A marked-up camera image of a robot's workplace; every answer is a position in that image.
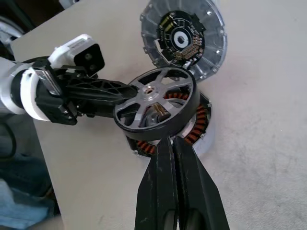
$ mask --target table surface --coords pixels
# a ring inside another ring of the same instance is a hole
[[[100,78],[128,83],[153,69],[142,49],[143,0],[81,1],[14,41],[17,60],[52,53],[80,34],[100,45]],[[215,111],[216,138],[202,163],[232,229],[306,229],[306,1],[220,0],[228,53],[199,84]],[[148,159],[132,154],[108,118],[76,126],[35,121],[68,230],[134,228]]]

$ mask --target white table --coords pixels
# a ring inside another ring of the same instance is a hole
[[[154,68],[140,36],[146,4],[81,1],[14,41],[16,59],[49,55],[87,33],[106,61],[100,78],[128,83]],[[221,70],[199,85],[217,123],[215,144],[201,161],[232,229],[306,229],[307,2],[220,0],[219,6],[229,46]],[[35,126],[66,229],[133,229],[148,159],[132,154],[112,119]]]

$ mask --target disassembled motor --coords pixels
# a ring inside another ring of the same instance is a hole
[[[178,219],[181,229],[228,230],[218,190],[197,157],[214,138],[213,108],[197,82],[224,60],[222,17],[211,0],[151,0],[141,21],[144,51],[158,69],[128,85],[99,79],[104,59],[83,34],[48,58],[0,58],[0,112],[65,125],[83,115],[114,118],[131,149],[151,157],[136,230],[173,230]]]

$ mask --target circuit board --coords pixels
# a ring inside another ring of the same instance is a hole
[[[167,13],[157,29],[162,55],[175,66],[182,67],[187,61],[195,64],[205,49],[204,30],[196,15],[183,11]]]

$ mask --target black circuit board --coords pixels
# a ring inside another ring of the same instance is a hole
[[[195,64],[205,49],[204,30],[196,15],[183,11],[167,13],[157,29],[162,55],[171,65],[182,67],[187,61]]]

